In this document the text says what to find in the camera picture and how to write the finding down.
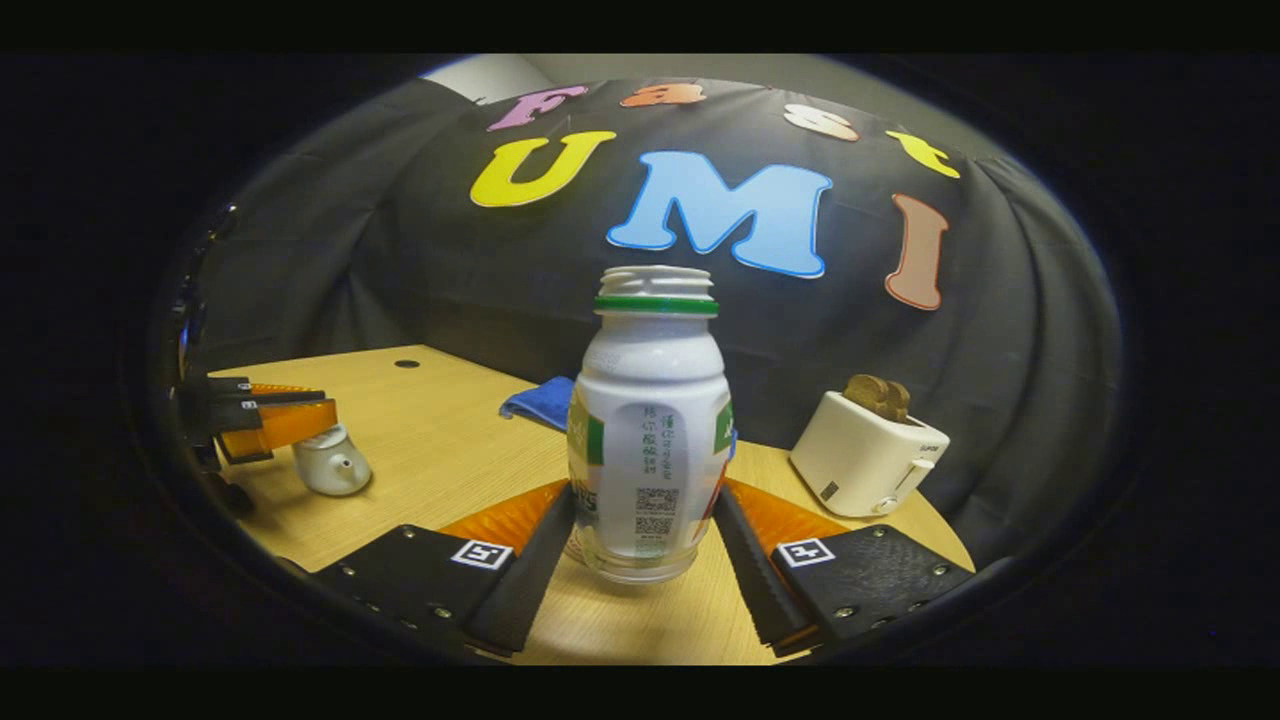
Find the wooden table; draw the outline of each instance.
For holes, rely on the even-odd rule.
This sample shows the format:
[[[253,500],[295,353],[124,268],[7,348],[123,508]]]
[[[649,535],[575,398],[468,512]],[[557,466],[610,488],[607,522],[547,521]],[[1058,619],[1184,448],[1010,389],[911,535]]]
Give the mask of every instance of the wooden table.
[[[397,360],[416,360],[406,369]],[[273,555],[319,570],[399,524],[440,528],[568,475],[564,434],[498,407],[532,383],[425,346],[269,363],[215,373],[307,386],[337,400],[338,419],[374,470],[348,497],[310,492],[285,447],[228,466],[257,505],[242,527]],[[750,420],[742,419],[746,424]],[[737,443],[728,475],[858,529],[822,510],[785,450]],[[879,521],[973,570],[964,544],[920,493]],[[524,652],[525,665],[772,665],[759,643],[716,524],[694,566],[659,585],[617,585],[562,555]]]

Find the black fabric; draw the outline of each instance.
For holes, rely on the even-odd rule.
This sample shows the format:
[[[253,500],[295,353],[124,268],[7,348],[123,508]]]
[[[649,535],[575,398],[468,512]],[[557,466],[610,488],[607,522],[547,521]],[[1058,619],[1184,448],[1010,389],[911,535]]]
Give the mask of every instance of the black fabric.
[[[695,82],[707,100],[623,108],[635,90]],[[575,377],[599,327],[591,297],[608,266],[672,264],[712,273],[742,439],[792,447],[823,391],[851,374],[901,382],[911,414],[951,437],[920,491],[979,568],[1016,553],[1093,480],[1115,415],[1116,309],[1088,241],[1048,190],[1006,158],[969,160],[934,138],[959,179],[913,160],[888,120],[804,95],[695,78],[589,85],[525,126],[486,132],[515,100],[479,108],[415,81],[302,142],[237,197],[239,237],[210,255],[205,338],[211,366],[421,342],[526,380]],[[799,102],[849,119],[847,143],[795,127]],[[470,200],[498,146],[547,137],[515,176],[534,179],[558,140],[612,131],[577,177],[518,208]],[[714,251],[623,249],[645,182],[643,152],[704,154],[728,187],[769,164],[829,177],[817,217],[818,279],[739,263],[744,223]],[[897,268],[895,193],[950,222],[936,311],[884,290]]]

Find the blue cloth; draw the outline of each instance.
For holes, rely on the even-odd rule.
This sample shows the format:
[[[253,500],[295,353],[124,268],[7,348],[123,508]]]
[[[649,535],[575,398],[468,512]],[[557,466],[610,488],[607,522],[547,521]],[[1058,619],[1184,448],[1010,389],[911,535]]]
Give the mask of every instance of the blue cloth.
[[[568,404],[573,398],[573,380],[557,375],[545,383],[525,392],[517,392],[498,409],[506,419],[513,414],[534,418],[552,425],[559,432],[568,427]],[[737,455],[737,428],[733,428],[733,441],[728,446],[728,459]]]

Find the qr code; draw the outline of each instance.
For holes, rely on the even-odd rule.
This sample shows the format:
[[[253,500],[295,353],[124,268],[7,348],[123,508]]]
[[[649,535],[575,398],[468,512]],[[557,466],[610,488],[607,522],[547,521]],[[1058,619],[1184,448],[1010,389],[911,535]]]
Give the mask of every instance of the qr code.
[[[671,534],[672,518],[636,518],[637,536]]]
[[[675,512],[680,500],[680,488],[639,488],[636,489],[636,512]]]

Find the bottle label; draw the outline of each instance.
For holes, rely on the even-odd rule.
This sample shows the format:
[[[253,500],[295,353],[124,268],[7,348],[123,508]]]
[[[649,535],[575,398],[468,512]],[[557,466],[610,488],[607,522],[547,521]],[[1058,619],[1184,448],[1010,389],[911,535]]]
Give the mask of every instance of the bottle label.
[[[588,411],[582,393],[576,387],[568,407],[566,434],[573,496],[577,498],[579,511],[594,520],[599,511],[596,488],[604,468],[604,423]]]
[[[716,454],[727,448],[733,442],[733,401],[724,404],[716,415]]]

